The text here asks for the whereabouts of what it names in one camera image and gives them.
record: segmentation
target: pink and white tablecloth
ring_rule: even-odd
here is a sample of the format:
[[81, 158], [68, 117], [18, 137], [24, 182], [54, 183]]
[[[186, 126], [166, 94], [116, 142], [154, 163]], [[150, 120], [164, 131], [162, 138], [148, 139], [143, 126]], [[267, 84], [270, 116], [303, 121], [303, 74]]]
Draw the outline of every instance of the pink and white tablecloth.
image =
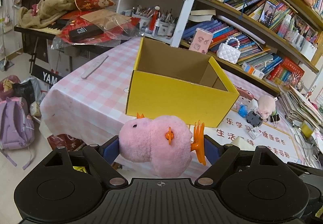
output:
[[[125, 115], [125, 107], [139, 43], [140, 38], [134, 38], [105, 52], [109, 57], [87, 79], [82, 79], [81, 75], [95, 60], [76, 69], [51, 88], [41, 103], [41, 113], [54, 135], [68, 134], [86, 144], [103, 144], [118, 135], [126, 121], [133, 119]], [[240, 77], [227, 71], [225, 73], [233, 84], [252, 92], [256, 99], [267, 94]], [[279, 123], [278, 128], [291, 134], [284, 121]], [[182, 177], [195, 180], [206, 168], [198, 163], [196, 156], [193, 157]], [[153, 174], [150, 163], [132, 163], [121, 156], [116, 162], [145, 174]]]

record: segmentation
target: phone screen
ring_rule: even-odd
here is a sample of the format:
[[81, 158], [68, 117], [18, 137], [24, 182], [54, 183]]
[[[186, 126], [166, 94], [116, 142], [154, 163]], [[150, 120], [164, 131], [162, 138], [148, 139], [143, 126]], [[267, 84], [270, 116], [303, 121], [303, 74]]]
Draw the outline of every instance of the phone screen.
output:
[[275, 11], [276, 11], [276, 6], [273, 3], [266, 1], [266, 3], [264, 4], [264, 9], [261, 13], [259, 22], [269, 27], [272, 19], [274, 18]]

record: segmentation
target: white nail file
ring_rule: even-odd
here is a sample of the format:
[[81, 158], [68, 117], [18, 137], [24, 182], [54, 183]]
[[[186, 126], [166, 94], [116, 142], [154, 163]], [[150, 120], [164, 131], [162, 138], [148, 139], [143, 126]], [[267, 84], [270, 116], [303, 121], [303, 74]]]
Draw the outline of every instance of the white nail file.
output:
[[108, 55], [101, 55], [96, 58], [96, 61], [91, 65], [82, 75], [82, 79], [88, 78], [90, 74], [92, 74], [106, 59]]

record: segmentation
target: pink plush pig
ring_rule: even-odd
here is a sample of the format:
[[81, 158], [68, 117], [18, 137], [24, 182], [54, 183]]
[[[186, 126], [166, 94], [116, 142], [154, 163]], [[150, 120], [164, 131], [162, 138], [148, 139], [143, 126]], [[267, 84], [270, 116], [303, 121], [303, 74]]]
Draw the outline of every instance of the pink plush pig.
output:
[[275, 98], [262, 95], [258, 99], [258, 113], [261, 115], [263, 119], [267, 119], [272, 112], [276, 110], [276, 102]]
[[193, 150], [199, 162], [206, 165], [203, 131], [204, 123], [195, 125], [192, 143], [192, 133], [178, 117], [165, 115], [150, 120], [142, 116], [122, 127], [120, 154], [133, 162], [150, 161], [159, 177], [176, 178], [189, 166]]

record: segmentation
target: blue string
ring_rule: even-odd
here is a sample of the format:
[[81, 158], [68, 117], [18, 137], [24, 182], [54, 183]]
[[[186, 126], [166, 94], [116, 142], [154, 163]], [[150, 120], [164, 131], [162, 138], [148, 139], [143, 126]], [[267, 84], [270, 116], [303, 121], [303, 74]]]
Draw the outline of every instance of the blue string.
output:
[[243, 7], [242, 7], [242, 10], [241, 10], [241, 15], [239, 16], [239, 20], [241, 20], [242, 19], [242, 16], [243, 16], [243, 9], [244, 9], [244, 7], [245, 7], [245, 4], [246, 4], [246, 2], [247, 2], [247, 0], [244, 0], [244, 4], [243, 4]]

